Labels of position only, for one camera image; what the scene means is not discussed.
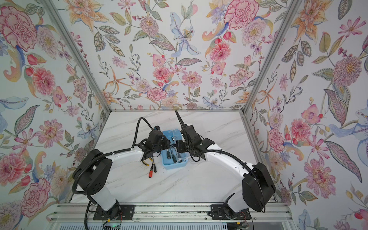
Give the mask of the blue plastic tool box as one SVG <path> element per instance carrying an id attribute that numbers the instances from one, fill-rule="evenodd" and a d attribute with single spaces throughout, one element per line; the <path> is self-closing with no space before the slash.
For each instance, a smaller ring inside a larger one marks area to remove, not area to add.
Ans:
<path id="1" fill-rule="evenodd" d="M 178 153 L 176 150 L 176 146 L 174 147 L 174 152 L 175 152 L 175 156 L 177 158 L 177 163 L 173 162 L 173 159 L 171 157 L 170 160 L 167 159 L 166 156 L 166 151 L 169 150 L 171 155 L 172 155 L 172 137 L 174 138 L 174 144 L 177 140 L 184 140 L 182 137 L 181 132 L 179 131 L 179 129 L 173 129 L 173 130 L 166 130 L 163 131 L 163 134 L 166 136 L 166 138 L 170 141 L 170 148 L 166 149 L 166 150 L 162 150 L 161 151 L 161 157 L 162 157 L 162 164 L 164 169 L 166 170 L 173 170 L 173 169 L 177 169 L 177 168 L 183 168 L 187 165 L 187 163 L 189 162 L 189 153 L 185 152 L 185 153 Z"/>

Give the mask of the green handled ratchet wrench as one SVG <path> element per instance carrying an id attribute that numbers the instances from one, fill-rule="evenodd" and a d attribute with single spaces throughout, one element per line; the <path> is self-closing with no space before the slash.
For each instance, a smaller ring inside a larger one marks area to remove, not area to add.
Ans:
<path id="1" fill-rule="evenodd" d="M 171 153 L 169 150 L 166 151 L 166 156 L 167 156 L 167 159 L 170 160 L 171 159 Z"/>

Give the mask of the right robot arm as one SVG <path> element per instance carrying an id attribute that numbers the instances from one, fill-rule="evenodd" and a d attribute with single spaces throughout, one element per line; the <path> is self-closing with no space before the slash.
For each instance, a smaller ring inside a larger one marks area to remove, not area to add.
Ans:
<path id="1" fill-rule="evenodd" d="M 193 125 L 182 124 L 180 132 L 184 140 L 176 142 L 179 150 L 184 150 L 192 157 L 198 157 L 222 167 L 240 182 L 241 191 L 227 198 L 226 208 L 234 213 L 249 208 L 257 212 L 265 211 L 267 202 L 276 192 L 276 187 L 264 164 L 242 161 L 235 155 L 224 151 L 214 141 L 208 138 L 202 139 Z"/>

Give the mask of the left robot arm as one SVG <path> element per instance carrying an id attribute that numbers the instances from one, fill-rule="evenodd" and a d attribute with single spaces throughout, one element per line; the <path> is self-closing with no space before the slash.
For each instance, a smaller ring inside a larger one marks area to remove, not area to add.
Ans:
<path id="1" fill-rule="evenodd" d="M 103 153 L 98 149 L 90 151 L 73 173 L 72 192 L 84 195 L 89 201 L 97 204 L 103 211 L 117 212 L 119 202 L 106 187 L 107 178 L 112 170 L 126 164 L 145 161 L 153 158 L 155 153 L 170 148 L 170 141 L 159 130 L 154 129 L 148 138 L 128 149 Z"/>

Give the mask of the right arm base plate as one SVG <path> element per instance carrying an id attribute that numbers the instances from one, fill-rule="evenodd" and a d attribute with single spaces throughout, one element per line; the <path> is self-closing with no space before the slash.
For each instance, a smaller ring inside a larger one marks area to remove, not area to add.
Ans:
<path id="1" fill-rule="evenodd" d="M 231 194 L 224 203 L 210 205 L 210 211 L 207 215 L 210 216 L 212 220 L 243 220 L 244 222 L 250 220 L 251 215 L 248 208 L 238 212 L 231 209 L 228 203 L 234 195 L 235 193 Z"/>

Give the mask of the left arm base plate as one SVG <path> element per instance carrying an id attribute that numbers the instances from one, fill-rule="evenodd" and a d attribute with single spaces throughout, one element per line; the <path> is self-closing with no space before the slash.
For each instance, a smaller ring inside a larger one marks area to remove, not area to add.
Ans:
<path id="1" fill-rule="evenodd" d="M 135 212 L 135 205 L 114 205 L 110 210 L 105 211 L 100 206 L 94 213 L 93 220 L 132 220 Z"/>

